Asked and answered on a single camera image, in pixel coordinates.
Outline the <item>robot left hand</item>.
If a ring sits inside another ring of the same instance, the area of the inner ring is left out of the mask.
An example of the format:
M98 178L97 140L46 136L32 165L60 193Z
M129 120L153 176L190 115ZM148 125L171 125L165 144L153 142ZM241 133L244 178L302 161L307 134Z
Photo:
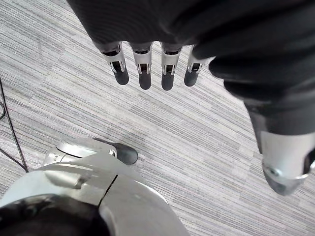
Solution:
M71 0L95 46L193 45L248 110L262 167L280 195L315 165L315 3L312 0Z

